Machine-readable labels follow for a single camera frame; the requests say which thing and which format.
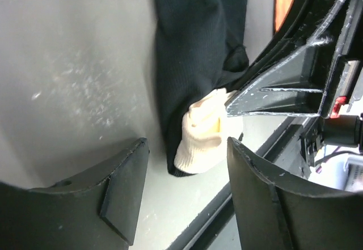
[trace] white fabric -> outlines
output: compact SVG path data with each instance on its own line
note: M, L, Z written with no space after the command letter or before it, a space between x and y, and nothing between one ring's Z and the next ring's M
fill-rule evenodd
M231 127L225 102L230 96L222 88L190 106L183 117L182 140L174 159L177 169L192 174L202 173L226 159ZM239 128L239 134L242 132L242 121L240 126L232 126Z

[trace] black fabric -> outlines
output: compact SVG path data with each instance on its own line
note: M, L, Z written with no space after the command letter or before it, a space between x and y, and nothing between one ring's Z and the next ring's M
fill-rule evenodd
M168 172L182 138L182 118L213 89L227 89L248 67L243 47L247 0L155 0L156 95Z

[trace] black plastic bracket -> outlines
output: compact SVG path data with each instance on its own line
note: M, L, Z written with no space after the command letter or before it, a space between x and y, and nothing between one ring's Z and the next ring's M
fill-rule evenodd
M329 117L357 74L349 61L363 60L362 12L363 0L294 0L281 29L235 84L228 115Z
M148 157L147 140L141 138L50 188L0 183L0 249L128 249Z

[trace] red component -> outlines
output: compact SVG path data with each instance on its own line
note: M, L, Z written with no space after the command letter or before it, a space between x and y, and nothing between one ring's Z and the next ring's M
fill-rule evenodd
M336 98L330 118L339 118L339 110L340 110L341 106L345 105L346 103L347 103L346 96L341 96L341 97Z

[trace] black cylinder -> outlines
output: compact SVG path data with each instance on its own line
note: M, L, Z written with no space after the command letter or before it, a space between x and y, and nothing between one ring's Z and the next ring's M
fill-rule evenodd
M361 120L358 116L329 118L323 124L323 140L328 145L358 147L360 127Z

